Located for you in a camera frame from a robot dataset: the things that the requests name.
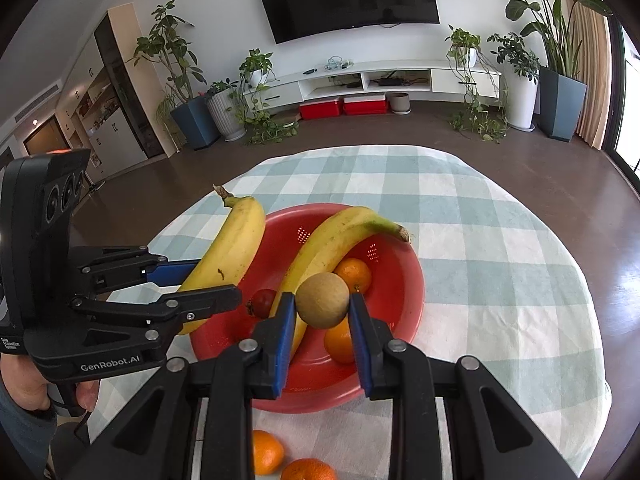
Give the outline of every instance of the plant pot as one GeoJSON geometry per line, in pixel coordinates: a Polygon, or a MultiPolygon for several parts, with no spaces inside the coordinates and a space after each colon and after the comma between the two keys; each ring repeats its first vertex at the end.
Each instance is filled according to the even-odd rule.
{"type": "Polygon", "coordinates": [[[234,102],[231,99],[231,88],[215,94],[207,100],[207,108],[213,117],[220,134],[227,142],[244,137],[244,126],[238,123],[234,102]]]}
{"type": "Polygon", "coordinates": [[[261,70],[254,70],[249,76],[249,85],[252,88],[256,88],[259,84],[264,84],[267,81],[267,74],[263,74],[261,70]]]}
{"type": "Polygon", "coordinates": [[[531,118],[536,106],[538,83],[529,81],[513,71],[505,72],[509,93],[507,95],[507,122],[513,128],[523,132],[534,129],[531,118]]]}
{"type": "Polygon", "coordinates": [[[476,66],[476,62],[478,62],[478,51],[474,48],[469,49],[469,68],[473,68],[476,66]]]}
{"type": "Polygon", "coordinates": [[[220,138],[220,132],[207,110],[207,102],[203,95],[178,106],[171,112],[171,117],[194,150],[206,148],[220,138]]]}
{"type": "Polygon", "coordinates": [[[552,139],[569,142],[578,125],[586,93],[584,83],[540,68],[540,129],[552,139]]]}
{"type": "Polygon", "coordinates": [[[396,115],[407,115],[411,112],[411,101],[406,92],[392,92],[388,94],[391,111],[396,115]]]}

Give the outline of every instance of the tv stand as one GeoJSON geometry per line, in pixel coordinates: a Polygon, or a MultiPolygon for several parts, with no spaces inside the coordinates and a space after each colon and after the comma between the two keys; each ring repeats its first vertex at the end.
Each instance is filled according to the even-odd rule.
{"type": "MultiPolygon", "coordinates": [[[[500,72],[485,69],[476,64],[470,69],[478,94],[496,99],[499,97],[500,72]]],[[[267,81],[269,88],[260,93],[263,102],[271,108],[303,103],[315,99],[384,92],[407,92],[419,99],[431,92],[431,100],[462,100],[465,85],[455,66],[448,60],[396,59],[356,63],[340,70],[318,70],[311,74],[298,72],[267,81]],[[384,86],[385,77],[404,79],[403,86],[384,86]]],[[[252,107],[249,95],[247,102],[252,107]]]]}

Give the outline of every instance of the human hand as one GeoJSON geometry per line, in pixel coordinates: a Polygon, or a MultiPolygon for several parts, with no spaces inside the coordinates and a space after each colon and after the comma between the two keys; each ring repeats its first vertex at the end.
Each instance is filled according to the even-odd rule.
{"type": "MultiPolygon", "coordinates": [[[[28,412],[48,410],[47,381],[27,355],[2,354],[0,374],[7,392],[14,402],[28,412]]],[[[78,404],[92,412],[98,401],[98,381],[79,383],[76,387],[78,404]]]]}

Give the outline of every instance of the round table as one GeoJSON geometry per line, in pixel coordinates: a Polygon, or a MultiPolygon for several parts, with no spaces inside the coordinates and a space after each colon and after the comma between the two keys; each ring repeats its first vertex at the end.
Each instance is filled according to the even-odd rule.
{"type": "MultiPolygon", "coordinates": [[[[610,408],[598,321],[571,254],[513,196],[457,157],[418,146],[350,146],[272,158],[225,187],[255,196],[267,213],[314,202],[365,205],[409,229],[426,282],[414,345],[439,359],[481,359],[581,473],[610,408]]],[[[227,213],[212,192],[149,249],[170,260],[199,258],[227,213]]],[[[145,284],[111,300],[148,303],[170,290],[175,287],[145,284]]],[[[195,360],[188,336],[177,336],[168,355],[195,360]]],[[[152,373],[102,381],[89,419],[92,438],[152,373]]],[[[438,410],[442,421],[441,403],[438,410]]],[[[361,397],[305,415],[254,412],[255,427],[281,438],[287,461],[319,458],[341,480],[386,478],[391,401],[361,397]]],[[[450,478],[449,448],[442,449],[444,478],[450,478]]]]}

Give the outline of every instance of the tablecloth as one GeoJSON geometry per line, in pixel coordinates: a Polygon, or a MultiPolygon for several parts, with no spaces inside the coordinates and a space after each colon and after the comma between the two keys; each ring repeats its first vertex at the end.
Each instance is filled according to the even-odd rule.
{"type": "MultiPolygon", "coordinates": [[[[480,358],[574,471],[583,470],[610,408],[598,321],[571,254],[513,196],[456,156],[417,146],[351,146],[272,158],[226,188],[255,196],[267,213],[335,202],[368,206],[407,227],[426,282],[414,344],[439,359],[480,358]]],[[[170,260],[199,258],[227,213],[212,192],[149,249],[170,260]]],[[[111,300],[146,303],[168,290],[175,288],[146,284],[111,300]]],[[[193,361],[188,336],[176,337],[168,355],[193,361]]],[[[89,419],[92,437],[152,373],[102,381],[89,419]]],[[[445,438],[441,404],[438,410],[445,438]]],[[[288,460],[319,458],[340,480],[386,478],[390,401],[359,398],[305,415],[254,411],[255,427],[280,437],[288,460]]],[[[443,450],[444,476],[450,478],[443,450]]]]}

